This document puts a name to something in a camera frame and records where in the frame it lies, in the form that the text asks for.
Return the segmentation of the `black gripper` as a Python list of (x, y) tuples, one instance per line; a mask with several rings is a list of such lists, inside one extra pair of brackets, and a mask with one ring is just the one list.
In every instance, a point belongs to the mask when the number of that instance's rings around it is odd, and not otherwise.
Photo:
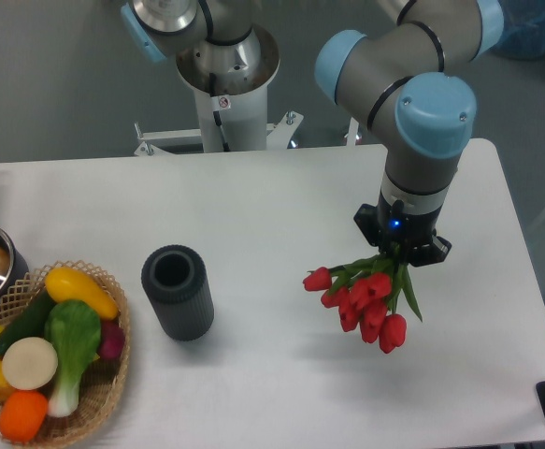
[(424, 267), (443, 262), (452, 245), (436, 231), (442, 206), (430, 211), (410, 211), (402, 199), (392, 204), (380, 194), (376, 206), (362, 204), (353, 220), (366, 241), (380, 253), (394, 257), (399, 263)]

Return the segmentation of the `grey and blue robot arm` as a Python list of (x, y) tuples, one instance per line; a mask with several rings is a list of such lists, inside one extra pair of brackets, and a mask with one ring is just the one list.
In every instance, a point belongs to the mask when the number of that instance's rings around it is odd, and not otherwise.
[[(442, 262), (451, 245), (436, 222), (472, 134), (469, 86), (447, 75), (499, 40), (496, 1), (385, 1), (394, 29), (377, 39), (345, 30), (322, 47), (319, 88), (387, 149), (379, 200), (354, 220), (367, 242), (400, 263)], [(275, 39), (248, 1), (128, 1), (122, 20), (154, 62), (172, 59), (194, 91), (206, 152), (266, 146), (267, 85), (280, 65)]]

